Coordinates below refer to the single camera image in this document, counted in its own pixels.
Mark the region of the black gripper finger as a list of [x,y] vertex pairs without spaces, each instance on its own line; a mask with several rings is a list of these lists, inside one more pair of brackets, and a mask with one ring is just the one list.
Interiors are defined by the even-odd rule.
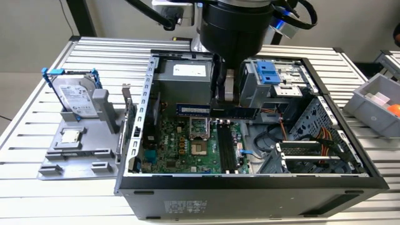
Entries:
[[219,55],[212,57],[211,108],[235,108],[240,105],[240,70],[228,68]]

